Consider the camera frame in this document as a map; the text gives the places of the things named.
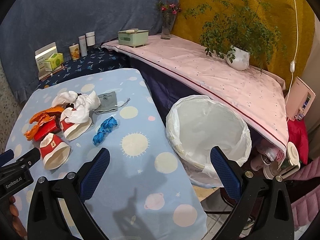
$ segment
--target white tissue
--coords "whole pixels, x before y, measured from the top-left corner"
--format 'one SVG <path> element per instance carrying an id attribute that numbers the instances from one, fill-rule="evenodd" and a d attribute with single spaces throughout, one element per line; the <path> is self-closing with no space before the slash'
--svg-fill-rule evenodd
<path id="1" fill-rule="evenodd" d="M 78 94 L 74 91 L 63 92 L 55 97 L 52 101 L 51 107 L 70 104 L 75 101 L 77 97 Z"/>
<path id="2" fill-rule="evenodd" d="M 71 109 L 65 109 L 60 120 L 65 119 L 66 123 L 85 123 L 89 120 L 89 112 L 97 109 L 100 105 L 100 99 L 95 91 L 92 91 L 90 95 L 80 95 L 73 102 L 76 111 Z"/>

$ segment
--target blue gripper pad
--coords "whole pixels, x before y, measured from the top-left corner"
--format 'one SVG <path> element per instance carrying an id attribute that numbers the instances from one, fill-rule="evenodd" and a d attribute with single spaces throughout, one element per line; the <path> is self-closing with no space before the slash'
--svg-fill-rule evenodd
<path id="1" fill-rule="evenodd" d="M 7 150 L 4 153 L 0 154 L 0 167 L 7 164 L 9 161 L 11 161 L 14 158 L 13 151 Z"/>
<path id="2" fill-rule="evenodd" d="M 103 174 L 110 164 L 110 153 L 107 149 L 102 148 L 98 154 L 100 154 L 100 156 L 96 159 L 95 163 L 80 183 L 79 198 L 82 203 L 92 197 Z"/>
<path id="3" fill-rule="evenodd" d="M 217 146 L 212 148 L 210 152 L 211 163 L 216 170 L 228 196 L 236 201 L 239 201 L 241 197 L 241 183 L 222 154 L 223 152 Z"/>

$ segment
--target white bottle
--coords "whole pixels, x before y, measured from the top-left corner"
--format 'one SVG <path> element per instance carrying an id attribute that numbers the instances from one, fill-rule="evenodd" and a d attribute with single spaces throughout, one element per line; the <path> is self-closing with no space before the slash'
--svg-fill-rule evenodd
<path id="1" fill-rule="evenodd" d="M 85 35 L 79 37 L 79 46 L 80 46 L 80 51 L 81 51 L 81 56 L 87 56 L 87 44 L 85 42 Z"/>

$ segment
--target trash bin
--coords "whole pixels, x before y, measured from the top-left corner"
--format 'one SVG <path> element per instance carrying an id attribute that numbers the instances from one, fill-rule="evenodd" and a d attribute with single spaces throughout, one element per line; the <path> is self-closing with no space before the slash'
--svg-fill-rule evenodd
<path id="1" fill-rule="evenodd" d="M 250 131 L 241 116 L 208 96 L 176 102 L 166 118 L 166 133 L 192 184 L 199 187 L 223 187 L 210 161 L 213 147 L 240 166 L 251 151 Z"/>

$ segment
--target power cord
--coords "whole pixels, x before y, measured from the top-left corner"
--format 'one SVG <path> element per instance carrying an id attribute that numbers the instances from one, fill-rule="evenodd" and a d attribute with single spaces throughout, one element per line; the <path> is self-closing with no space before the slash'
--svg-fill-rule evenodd
<path id="1" fill-rule="evenodd" d="M 287 95 L 287 100 L 285 102 L 285 105 L 287 105 L 288 99 L 289 99 L 289 95 L 290 95 L 290 90 L 291 90 L 291 86 L 292 86 L 292 81 L 293 81 L 293 73 L 295 70 L 295 65 L 296 65 L 296 57 L 297 57 L 297 52 L 298 52 L 298 44 L 299 44 L 299 28 L 298 28 L 298 13 L 297 13 L 297 3 L 296 0 L 294 0 L 294 8 L 295 8 L 295 12 L 296 12 L 296 23 L 297 23 L 297 44 L 296 44 L 296 52 L 294 54 L 294 58 L 293 61 L 291 61 L 290 63 L 290 72 L 291 72 L 291 83 L 290 83 L 290 87 L 289 87 L 289 91 L 288 91 L 288 95 Z"/>

